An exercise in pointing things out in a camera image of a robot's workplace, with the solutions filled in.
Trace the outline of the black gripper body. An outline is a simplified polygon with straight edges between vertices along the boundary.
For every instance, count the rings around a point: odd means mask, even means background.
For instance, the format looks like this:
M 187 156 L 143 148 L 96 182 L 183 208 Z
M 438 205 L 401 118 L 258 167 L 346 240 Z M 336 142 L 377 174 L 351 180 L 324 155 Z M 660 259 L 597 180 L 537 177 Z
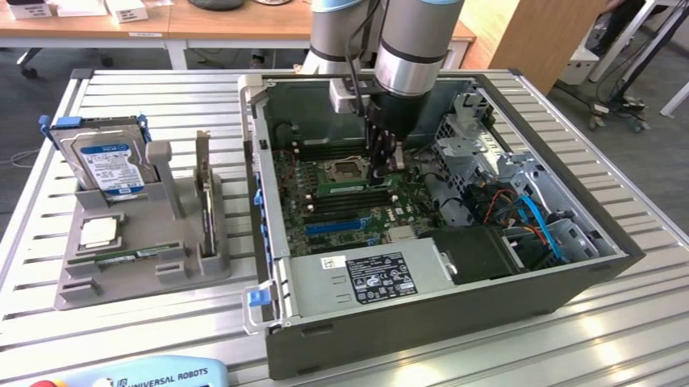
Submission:
M 417 127 L 431 93 L 405 97 L 394 93 L 373 94 L 367 106 L 367 120 L 403 142 Z

